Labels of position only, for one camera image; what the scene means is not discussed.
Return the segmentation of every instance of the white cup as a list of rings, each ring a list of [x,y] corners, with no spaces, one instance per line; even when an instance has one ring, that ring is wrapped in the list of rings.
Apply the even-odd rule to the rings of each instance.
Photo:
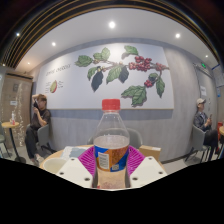
[[[51,158],[44,162],[43,167],[46,171],[56,174],[67,162],[62,158]]]

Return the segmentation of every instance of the door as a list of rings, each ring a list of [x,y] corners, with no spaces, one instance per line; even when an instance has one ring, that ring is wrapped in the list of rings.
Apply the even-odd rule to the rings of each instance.
[[[198,67],[195,67],[200,97],[206,99],[204,112],[209,117],[212,114],[212,129],[216,129],[217,126],[217,97],[215,81],[211,74],[207,74]]]
[[[1,95],[1,121],[9,122],[12,111],[15,121],[19,122],[17,128],[12,129],[14,142],[17,147],[24,145],[26,127],[30,123],[30,99],[32,80],[14,75],[5,75]],[[12,148],[9,130],[5,129],[6,147]]]

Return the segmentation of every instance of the recessed light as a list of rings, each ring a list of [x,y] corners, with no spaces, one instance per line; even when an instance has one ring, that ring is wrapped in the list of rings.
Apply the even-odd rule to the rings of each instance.
[[[113,29],[115,26],[116,26],[115,22],[111,21],[111,22],[109,23],[109,27],[110,27],[111,29]]]

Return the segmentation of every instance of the plastic bottle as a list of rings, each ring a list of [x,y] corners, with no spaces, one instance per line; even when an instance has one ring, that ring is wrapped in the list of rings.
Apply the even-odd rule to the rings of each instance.
[[[14,112],[12,112],[12,125],[15,125],[15,115],[14,115]]]
[[[125,188],[125,171],[130,142],[119,115],[120,100],[104,99],[103,116],[93,137],[101,189]]]

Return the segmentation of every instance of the man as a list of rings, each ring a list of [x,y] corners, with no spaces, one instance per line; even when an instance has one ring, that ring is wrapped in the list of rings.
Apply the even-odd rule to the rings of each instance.
[[[49,123],[51,114],[49,110],[46,109],[47,97],[45,95],[33,95],[32,103],[34,114],[31,124],[26,130],[25,143],[30,160],[34,165],[39,166],[44,158],[36,153],[36,143],[38,142],[37,130]]]
[[[218,154],[219,148],[218,148],[218,131],[212,130],[212,120],[211,117],[208,118],[206,113],[203,112],[204,110],[204,104],[206,103],[206,100],[204,99],[198,99],[197,100],[197,113],[194,117],[194,125],[197,128],[200,128],[205,133],[205,139],[204,139],[204,145],[211,146],[211,152],[208,157],[208,161],[211,161],[212,155],[214,153],[214,149],[216,148],[216,153]]]

